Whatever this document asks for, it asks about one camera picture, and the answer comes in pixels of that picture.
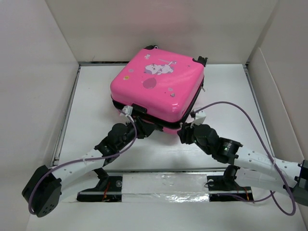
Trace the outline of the pink kids suitcase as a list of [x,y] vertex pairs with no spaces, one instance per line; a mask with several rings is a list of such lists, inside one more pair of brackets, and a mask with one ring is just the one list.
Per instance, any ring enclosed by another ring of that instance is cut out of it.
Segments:
[[177,132],[187,120],[204,85],[207,58],[173,53],[150,45],[141,49],[112,80],[115,108],[132,107],[131,115]]

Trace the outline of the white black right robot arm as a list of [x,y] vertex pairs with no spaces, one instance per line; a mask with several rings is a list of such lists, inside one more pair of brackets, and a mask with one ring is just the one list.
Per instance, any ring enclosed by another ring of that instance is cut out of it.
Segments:
[[219,137],[209,125],[186,123],[177,132],[181,143],[195,144],[216,161],[228,164],[222,177],[227,189],[256,187],[292,195],[298,204],[308,204],[308,163],[289,162],[260,154],[241,143]]

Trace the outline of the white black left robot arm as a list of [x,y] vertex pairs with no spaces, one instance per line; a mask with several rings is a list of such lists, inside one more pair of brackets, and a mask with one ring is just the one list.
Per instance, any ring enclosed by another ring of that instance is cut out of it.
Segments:
[[107,136],[79,159],[48,168],[38,167],[22,190],[30,214],[41,218],[58,205],[62,189],[85,174],[100,169],[126,152],[137,139],[149,137],[155,124],[139,117],[126,117],[128,122],[112,126]]

